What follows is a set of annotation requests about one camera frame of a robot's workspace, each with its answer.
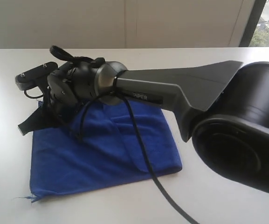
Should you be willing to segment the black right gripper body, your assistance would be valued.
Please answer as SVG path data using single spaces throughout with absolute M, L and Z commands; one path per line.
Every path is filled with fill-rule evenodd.
M 81 104 L 99 95 L 95 85 L 97 70 L 91 63 L 64 63 L 44 69 L 47 92 L 41 106 L 43 127 L 69 123 Z

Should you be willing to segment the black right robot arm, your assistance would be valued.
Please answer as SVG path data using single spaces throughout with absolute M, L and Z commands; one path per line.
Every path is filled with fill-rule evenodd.
M 103 58 L 49 62 L 15 77 L 21 91 L 39 88 L 43 105 L 19 124 L 22 134 L 65 125 L 64 111 L 85 100 L 130 99 L 174 113 L 219 175 L 269 193 L 269 62 L 223 61 L 191 68 L 129 70 Z

